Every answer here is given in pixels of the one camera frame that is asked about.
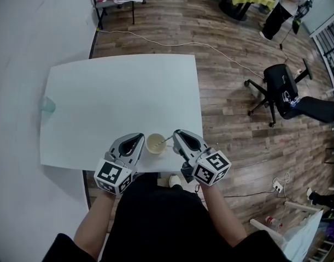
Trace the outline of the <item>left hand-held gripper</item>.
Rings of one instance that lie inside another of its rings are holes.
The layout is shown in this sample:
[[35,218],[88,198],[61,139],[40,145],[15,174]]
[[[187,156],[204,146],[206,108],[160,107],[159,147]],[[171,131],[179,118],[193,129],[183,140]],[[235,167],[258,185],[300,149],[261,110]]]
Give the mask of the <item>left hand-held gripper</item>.
[[132,133],[116,139],[109,152],[100,159],[94,174],[98,188],[121,195],[133,182],[136,164],[145,144],[143,133]]

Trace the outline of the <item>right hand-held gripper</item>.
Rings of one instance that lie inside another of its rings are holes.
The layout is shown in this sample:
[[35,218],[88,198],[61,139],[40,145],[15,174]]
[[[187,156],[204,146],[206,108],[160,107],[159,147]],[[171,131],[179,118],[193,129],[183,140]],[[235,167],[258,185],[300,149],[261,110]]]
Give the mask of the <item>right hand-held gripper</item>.
[[232,165],[221,151],[209,148],[201,136],[188,130],[173,132],[173,146],[185,159],[181,173],[187,183],[196,180],[212,186],[225,177]]

